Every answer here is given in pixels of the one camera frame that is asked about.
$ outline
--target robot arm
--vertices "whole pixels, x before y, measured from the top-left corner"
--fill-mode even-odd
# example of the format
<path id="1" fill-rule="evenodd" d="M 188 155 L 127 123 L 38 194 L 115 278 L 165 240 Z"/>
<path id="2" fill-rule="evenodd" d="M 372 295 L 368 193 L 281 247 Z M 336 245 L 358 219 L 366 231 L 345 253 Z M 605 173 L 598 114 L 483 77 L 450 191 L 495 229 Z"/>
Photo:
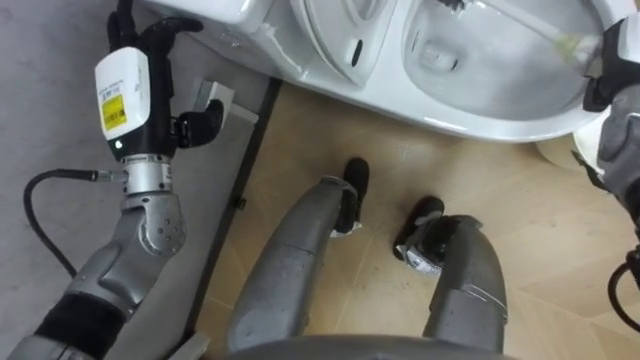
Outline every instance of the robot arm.
<path id="1" fill-rule="evenodd" d="M 600 133 L 597 165 L 600 180 L 631 216 L 640 239 L 640 13 L 621 20 L 603 37 L 602 75 L 592 78 L 584 98 L 587 111 L 611 115 Z M 640 246 L 629 252 L 608 284 L 609 300 L 618 316 L 640 332 L 640 324 L 620 305 L 616 288 L 622 275 L 630 271 L 640 290 Z"/>
<path id="2" fill-rule="evenodd" d="M 202 24 L 167 18 L 138 35 L 131 8 L 131 0 L 120 0 L 109 17 L 111 54 L 96 67 L 102 130 L 126 178 L 120 220 L 111 241 L 9 359 L 103 358 L 185 242 L 170 161 L 177 148 L 216 137 L 223 106 L 212 101 L 204 112 L 171 116 L 169 52 L 179 32 L 200 31 Z"/>

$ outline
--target wooden floor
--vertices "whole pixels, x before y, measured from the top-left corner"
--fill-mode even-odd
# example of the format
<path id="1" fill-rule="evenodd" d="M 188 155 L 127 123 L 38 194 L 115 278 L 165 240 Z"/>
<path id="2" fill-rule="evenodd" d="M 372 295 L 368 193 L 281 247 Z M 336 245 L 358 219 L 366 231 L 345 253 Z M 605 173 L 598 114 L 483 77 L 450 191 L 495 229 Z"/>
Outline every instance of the wooden floor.
<path id="1" fill-rule="evenodd" d="M 484 224 L 508 282 L 505 352 L 519 359 L 640 359 L 640 336 L 617 319 L 606 281 L 635 244 L 628 216 L 586 177 L 546 162 L 531 145 L 431 133 L 290 85 L 282 88 L 245 196 L 200 316 L 208 357 L 224 353 L 228 319 L 275 226 L 323 174 L 353 156 L 372 178 L 364 228 L 331 241 L 309 334 L 419 336 L 436 279 L 408 269 L 391 242 L 415 202 L 445 200 L 448 213 Z M 623 305 L 640 319 L 630 278 Z"/>

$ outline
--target white toilet bowl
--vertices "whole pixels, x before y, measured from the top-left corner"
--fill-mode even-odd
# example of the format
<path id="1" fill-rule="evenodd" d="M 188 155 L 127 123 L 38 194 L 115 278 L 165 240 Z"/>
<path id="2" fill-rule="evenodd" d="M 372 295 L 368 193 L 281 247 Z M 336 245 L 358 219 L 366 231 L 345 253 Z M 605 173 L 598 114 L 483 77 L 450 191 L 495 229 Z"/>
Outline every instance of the white toilet bowl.
<path id="1" fill-rule="evenodd" d="M 146 1 L 166 13 L 198 16 L 205 33 L 197 36 L 234 61 L 441 132 L 532 142 L 571 133 L 601 116 L 582 110 L 586 80 L 563 67 L 552 45 L 481 4 L 453 15 L 436 0 L 376 0 L 381 10 L 373 13 L 381 15 L 362 33 L 376 46 L 365 43 L 362 65 L 352 66 L 354 49 L 362 49 L 354 36 L 362 21 L 349 23 L 350 14 L 336 21 L 333 14 L 362 7 L 364 0 L 234 0 L 224 11 L 205 0 Z M 562 31 L 593 35 L 637 11 L 634 0 L 512 3 Z M 432 38 L 415 40 L 418 31 Z M 435 41 L 414 60 L 432 69 L 415 71 L 411 48 L 421 41 L 424 47 L 425 39 Z"/>

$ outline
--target yellow label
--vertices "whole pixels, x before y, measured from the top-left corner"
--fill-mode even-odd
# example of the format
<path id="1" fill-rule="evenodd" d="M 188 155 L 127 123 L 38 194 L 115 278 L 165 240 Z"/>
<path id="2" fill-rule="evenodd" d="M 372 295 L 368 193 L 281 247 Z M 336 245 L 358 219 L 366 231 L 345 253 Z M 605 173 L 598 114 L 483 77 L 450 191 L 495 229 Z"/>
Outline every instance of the yellow label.
<path id="1" fill-rule="evenodd" d="M 102 103 L 102 118 L 104 119 L 104 127 L 107 130 L 114 129 L 127 122 L 122 95 L 117 95 Z"/>

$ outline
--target gray wall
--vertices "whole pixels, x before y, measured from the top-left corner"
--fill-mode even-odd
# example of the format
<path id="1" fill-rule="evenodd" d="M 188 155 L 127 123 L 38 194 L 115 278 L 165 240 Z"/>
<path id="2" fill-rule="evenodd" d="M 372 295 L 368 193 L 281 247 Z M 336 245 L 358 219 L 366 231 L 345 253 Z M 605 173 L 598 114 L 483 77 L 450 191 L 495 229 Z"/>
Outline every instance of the gray wall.
<path id="1" fill-rule="evenodd" d="M 115 1 L 100 0 L 0 0 L 0 358 L 35 329 L 69 283 L 26 222 L 24 185 L 52 168 L 118 166 L 100 132 L 93 80 L 93 68 L 106 54 L 104 24 L 114 7 Z M 153 16 L 137 9 L 136 18 L 141 28 Z M 264 76 L 186 36 L 172 59 L 174 113 L 192 106 L 203 77 L 237 89 L 237 103 L 258 109 Z M 251 131 L 251 124 L 232 119 L 214 144 L 174 160 L 188 243 L 111 358 L 159 358 L 175 345 Z M 50 237 L 80 267 L 109 240 L 120 200 L 119 186 L 54 180 L 38 188 L 35 207 Z"/>

